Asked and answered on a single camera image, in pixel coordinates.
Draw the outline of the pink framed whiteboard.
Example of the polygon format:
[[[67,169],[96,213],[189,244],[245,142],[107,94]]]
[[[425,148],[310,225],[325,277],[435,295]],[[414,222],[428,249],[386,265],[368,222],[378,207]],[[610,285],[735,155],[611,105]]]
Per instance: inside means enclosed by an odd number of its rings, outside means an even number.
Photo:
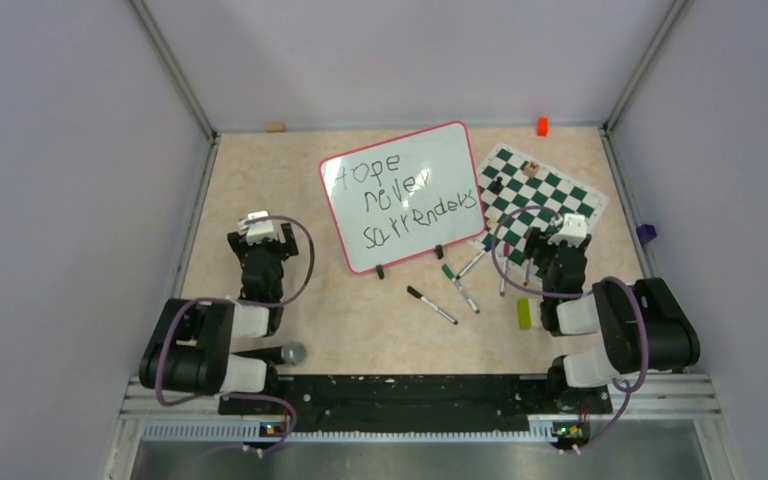
[[[485,230],[471,141],[461,121],[327,157],[318,174],[355,274]]]

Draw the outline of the black marker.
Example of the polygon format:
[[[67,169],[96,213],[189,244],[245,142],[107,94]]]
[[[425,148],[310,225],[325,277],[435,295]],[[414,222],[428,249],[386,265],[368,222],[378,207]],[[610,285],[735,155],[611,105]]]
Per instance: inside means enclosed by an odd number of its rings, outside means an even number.
[[[458,320],[457,320],[457,319],[456,319],[454,316],[452,316],[451,314],[449,314],[448,312],[446,312],[446,311],[445,311],[444,309],[442,309],[442,308],[441,308],[439,305],[437,305],[436,303],[434,303],[433,301],[431,301],[429,298],[427,298],[425,295],[423,295],[423,294],[422,294],[420,291],[418,291],[417,289],[415,289],[413,286],[411,286],[411,285],[408,285],[408,286],[406,287],[406,291],[407,291],[407,292],[408,292],[408,293],[409,293],[411,296],[413,296],[414,298],[416,298],[416,299],[420,300],[420,301],[421,301],[421,302],[423,302],[425,305],[427,305],[429,308],[431,308],[432,310],[434,310],[434,311],[435,311],[437,314],[439,314],[440,316],[442,316],[444,319],[446,319],[446,320],[447,320],[449,323],[451,323],[452,325],[458,325],[458,324],[459,324],[459,321],[458,321]]]

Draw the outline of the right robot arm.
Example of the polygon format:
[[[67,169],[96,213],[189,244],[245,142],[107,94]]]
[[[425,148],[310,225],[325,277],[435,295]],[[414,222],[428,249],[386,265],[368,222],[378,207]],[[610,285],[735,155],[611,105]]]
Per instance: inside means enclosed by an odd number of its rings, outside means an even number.
[[[542,293],[528,303],[554,337],[598,334],[600,343],[557,357],[547,372],[546,397],[560,412],[572,412],[587,389],[650,370],[696,364],[698,334],[666,282],[644,278],[628,285],[614,277],[584,290],[586,249],[592,239],[584,216],[565,214],[546,228],[531,227],[524,255],[542,277]]]

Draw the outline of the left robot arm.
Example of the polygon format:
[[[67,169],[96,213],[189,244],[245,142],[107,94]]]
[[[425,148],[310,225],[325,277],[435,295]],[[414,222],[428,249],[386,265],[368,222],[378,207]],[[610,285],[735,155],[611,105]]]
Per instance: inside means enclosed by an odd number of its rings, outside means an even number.
[[[298,342],[239,351],[234,343],[273,336],[289,298],[283,291],[284,263],[298,255],[297,221],[266,211],[239,221],[227,241],[241,266],[236,297],[183,299],[165,303],[141,357],[140,384],[168,404],[167,391],[193,396],[242,393],[257,413],[279,404],[271,380],[279,365],[297,365],[307,355]]]

